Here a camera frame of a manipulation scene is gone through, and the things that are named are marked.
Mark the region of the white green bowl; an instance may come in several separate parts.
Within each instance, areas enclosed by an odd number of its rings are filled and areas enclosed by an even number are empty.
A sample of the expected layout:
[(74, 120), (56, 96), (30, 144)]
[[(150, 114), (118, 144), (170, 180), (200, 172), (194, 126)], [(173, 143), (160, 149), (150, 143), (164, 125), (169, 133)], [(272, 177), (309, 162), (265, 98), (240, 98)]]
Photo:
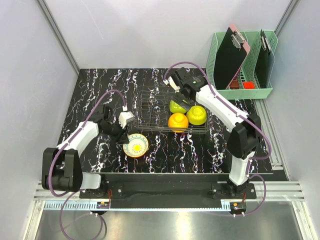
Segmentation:
[(185, 114), (187, 112), (183, 107), (181, 107), (179, 104), (177, 104), (173, 100), (171, 100), (169, 103), (169, 110), (172, 114), (175, 114), (175, 113)]

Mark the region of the green striped bowl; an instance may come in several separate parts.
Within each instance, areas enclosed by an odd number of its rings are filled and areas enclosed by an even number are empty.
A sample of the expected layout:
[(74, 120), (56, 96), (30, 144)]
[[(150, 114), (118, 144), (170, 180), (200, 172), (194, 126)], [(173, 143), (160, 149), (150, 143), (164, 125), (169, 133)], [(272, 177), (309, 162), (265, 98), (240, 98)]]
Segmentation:
[(148, 139), (140, 134), (140, 133), (133, 133), (128, 136), (129, 144), (123, 144), (122, 148), (124, 153), (130, 151), (147, 151), (149, 148)]

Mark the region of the yellow bowl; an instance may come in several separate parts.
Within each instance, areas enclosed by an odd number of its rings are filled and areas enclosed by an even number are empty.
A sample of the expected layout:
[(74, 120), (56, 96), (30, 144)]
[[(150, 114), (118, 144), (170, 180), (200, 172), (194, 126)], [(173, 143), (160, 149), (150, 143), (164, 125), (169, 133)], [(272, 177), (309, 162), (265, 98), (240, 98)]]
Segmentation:
[(186, 117), (190, 124), (200, 126), (207, 121), (207, 112), (202, 106), (194, 105), (186, 113)]

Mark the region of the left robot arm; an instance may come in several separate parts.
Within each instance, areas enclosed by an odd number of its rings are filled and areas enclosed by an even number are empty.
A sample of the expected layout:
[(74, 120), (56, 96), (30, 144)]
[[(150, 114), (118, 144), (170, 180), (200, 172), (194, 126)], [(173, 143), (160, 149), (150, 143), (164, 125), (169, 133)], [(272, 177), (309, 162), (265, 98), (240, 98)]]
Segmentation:
[(126, 106), (118, 118), (112, 120), (112, 116), (113, 110), (106, 104), (100, 104), (65, 141), (44, 150), (41, 174), (43, 189), (56, 197), (63, 196), (57, 191), (76, 193), (90, 190), (97, 198), (103, 198), (108, 193), (108, 186), (100, 174), (83, 172), (80, 156), (89, 143), (101, 134), (112, 137), (119, 145), (129, 143), (128, 124), (135, 116)]

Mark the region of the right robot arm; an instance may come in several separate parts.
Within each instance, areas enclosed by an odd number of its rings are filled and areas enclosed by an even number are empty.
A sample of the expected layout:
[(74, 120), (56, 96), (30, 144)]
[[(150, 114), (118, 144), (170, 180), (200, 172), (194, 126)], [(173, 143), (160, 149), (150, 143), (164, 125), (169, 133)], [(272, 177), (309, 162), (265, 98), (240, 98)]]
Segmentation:
[(221, 188), (221, 194), (241, 198), (249, 184), (248, 167), (262, 135), (256, 129), (261, 126), (257, 114), (247, 114), (231, 104), (205, 76), (193, 77), (184, 67), (175, 70), (167, 80), (175, 93), (172, 99), (186, 110), (198, 103), (214, 114), (229, 132), (227, 150), (232, 155), (228, 180)]

